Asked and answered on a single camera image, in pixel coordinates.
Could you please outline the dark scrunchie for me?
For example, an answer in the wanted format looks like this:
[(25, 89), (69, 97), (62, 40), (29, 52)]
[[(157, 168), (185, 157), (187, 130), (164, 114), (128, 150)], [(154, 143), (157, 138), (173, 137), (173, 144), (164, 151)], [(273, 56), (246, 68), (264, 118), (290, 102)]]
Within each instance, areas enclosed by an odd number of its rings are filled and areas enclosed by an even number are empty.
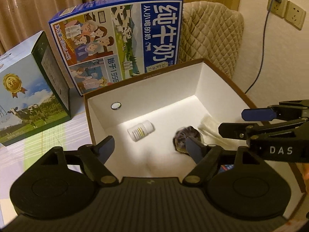
[(203, 138), (197, 129), (195, 129), (192, 126), (182, 127), (177, 130), (172, 140), (174, 148), (177, 152), (180, 152), (182, 154), (188, 154), (185, 143), (186, 143), (186, 139), (189, 136), (192, 136), (199, 142), (203, 141)]

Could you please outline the white pill bottle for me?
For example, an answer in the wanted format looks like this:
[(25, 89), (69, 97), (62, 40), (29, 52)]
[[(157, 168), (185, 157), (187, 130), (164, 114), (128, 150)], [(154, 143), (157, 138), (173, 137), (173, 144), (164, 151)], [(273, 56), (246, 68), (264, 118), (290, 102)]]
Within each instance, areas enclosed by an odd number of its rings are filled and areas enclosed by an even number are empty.
[(154, 125), (150, 121), (146, 120), (131, 128), (128, 128), (127, 132), (130, 138), (136, 142), (154, 132), (154, 129)]

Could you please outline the clear plastic packet blue label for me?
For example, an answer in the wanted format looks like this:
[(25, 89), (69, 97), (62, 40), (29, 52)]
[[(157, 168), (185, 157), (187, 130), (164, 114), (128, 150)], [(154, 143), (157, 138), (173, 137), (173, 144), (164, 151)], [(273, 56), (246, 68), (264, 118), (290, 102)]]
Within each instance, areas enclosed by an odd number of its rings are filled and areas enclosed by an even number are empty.
[(234, 168), (234, 165), (221, 165), (218, 173), (222, 173), (222, 172), (225, 172), (225, 171), (228, 171), (228, 170), (231, 170)]

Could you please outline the brown cardboard box white inside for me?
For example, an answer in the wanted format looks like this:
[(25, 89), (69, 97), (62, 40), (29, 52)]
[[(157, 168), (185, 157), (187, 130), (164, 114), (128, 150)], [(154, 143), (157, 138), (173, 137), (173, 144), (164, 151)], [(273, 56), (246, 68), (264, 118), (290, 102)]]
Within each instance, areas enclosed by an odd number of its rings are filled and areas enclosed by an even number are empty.
[[(183, 184), (196, 163), (177, 152), (172, 138), (205, 115), (236, 122), (253, 103), (205, 61), (160, 69), (85, 94), (92, 142), (113, 136), (105, 166), (119, 186), (100, 190), (91, 205), (97, 231), (294, 231), (305, 229), (308, 200), (299, 174), (286, 162), (247, 165), (203, 184)], [(133, 141), (127, 129), (144, 121), (154, 132)]]

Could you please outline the checked bed sheet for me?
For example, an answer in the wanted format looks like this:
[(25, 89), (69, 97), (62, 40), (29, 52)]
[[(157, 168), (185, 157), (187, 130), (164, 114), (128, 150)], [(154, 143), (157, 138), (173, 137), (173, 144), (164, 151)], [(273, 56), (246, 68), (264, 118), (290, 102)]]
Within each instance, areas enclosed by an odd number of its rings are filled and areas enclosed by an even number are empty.
[(76, 150), (91, 143), (86, 120), (84, 99), (75, 89), (70, 90), (72, 119), (10, 146), (1, 146), (1, 228), (16, 217), (9, 198), (14, 181), (54, 146)]

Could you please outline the light blue milk carton box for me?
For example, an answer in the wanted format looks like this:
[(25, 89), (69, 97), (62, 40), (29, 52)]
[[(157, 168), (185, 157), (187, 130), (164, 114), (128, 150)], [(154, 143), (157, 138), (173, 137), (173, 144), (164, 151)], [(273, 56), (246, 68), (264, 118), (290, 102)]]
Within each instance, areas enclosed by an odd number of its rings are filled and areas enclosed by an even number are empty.
[(1, 144), (71, 118), (70, 88), (40, 31), (1, 55)]

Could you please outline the beige quilted chair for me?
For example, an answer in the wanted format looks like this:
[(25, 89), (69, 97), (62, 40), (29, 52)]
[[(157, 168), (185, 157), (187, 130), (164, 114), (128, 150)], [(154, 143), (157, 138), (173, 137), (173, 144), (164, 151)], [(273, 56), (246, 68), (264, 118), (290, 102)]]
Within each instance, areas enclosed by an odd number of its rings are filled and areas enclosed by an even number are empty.
[(232, 78), (244, 33), (244, 18), (221, 3), (183, 4), (178, 62), (207, 59)]

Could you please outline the dark blue milk carton box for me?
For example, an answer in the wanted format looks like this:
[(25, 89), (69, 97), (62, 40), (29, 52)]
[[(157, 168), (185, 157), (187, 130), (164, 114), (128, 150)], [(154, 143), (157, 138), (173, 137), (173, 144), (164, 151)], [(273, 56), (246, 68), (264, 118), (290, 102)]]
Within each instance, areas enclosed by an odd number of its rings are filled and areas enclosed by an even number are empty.
[(183, 0), (95, 0), (49, 26), (80, 95), (177, 63)]

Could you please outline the brown curtain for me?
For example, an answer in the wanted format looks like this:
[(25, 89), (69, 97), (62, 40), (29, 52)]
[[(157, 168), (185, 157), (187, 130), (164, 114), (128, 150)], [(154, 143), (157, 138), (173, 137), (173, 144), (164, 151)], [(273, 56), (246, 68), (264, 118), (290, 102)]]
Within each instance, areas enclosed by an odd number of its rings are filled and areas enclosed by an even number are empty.
[(43, 30), (59, 11), (91, 0), (1, 0), (1, 54)]

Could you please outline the empty wall socket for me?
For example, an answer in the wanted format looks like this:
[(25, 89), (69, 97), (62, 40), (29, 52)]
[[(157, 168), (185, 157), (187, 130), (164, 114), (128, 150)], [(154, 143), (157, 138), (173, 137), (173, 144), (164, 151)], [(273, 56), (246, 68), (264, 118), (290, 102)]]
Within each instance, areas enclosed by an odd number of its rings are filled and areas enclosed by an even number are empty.
[(304, 24), (306, 11), (293, 3), (288, 1), (284, 19), (292, 26), (301, 30)]

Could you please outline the wall socket with plug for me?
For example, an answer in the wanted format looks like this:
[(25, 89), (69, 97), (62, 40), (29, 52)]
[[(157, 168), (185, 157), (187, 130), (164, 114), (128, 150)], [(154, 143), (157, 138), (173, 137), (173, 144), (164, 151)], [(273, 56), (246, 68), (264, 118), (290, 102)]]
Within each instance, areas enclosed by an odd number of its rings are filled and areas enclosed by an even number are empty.
[(272, 14), (284, 18), (288, 0), (268, 0), (267, 10)]

